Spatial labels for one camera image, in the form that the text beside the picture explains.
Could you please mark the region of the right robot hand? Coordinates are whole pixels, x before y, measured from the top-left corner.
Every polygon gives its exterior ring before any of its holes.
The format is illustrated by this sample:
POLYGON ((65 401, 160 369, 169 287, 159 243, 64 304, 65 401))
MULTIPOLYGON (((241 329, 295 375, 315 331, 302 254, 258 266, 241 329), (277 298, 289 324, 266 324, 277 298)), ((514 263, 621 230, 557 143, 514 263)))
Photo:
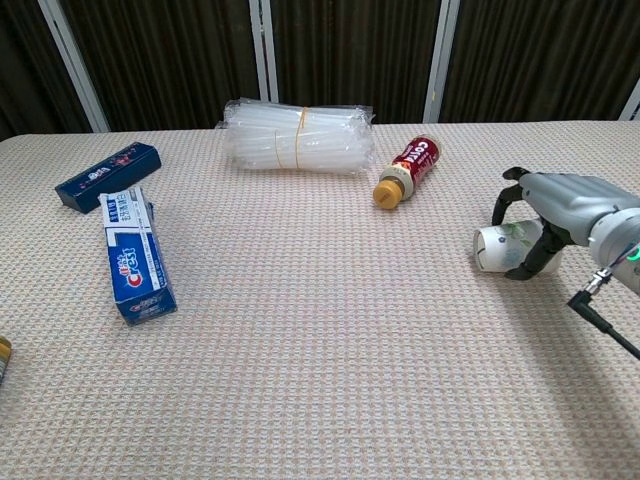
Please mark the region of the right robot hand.
POLYGON ((502 223, 507 208, 526 201, 543 230, 524 261, 505 276, 529 280, 564 247, 587 247, 597 265, 608 268, 637 293, 639 275, 639 197, 595 176, 531 172, 513 167, 503 173, 516 183, 503 189, 494 206, 492 224, 502 223))

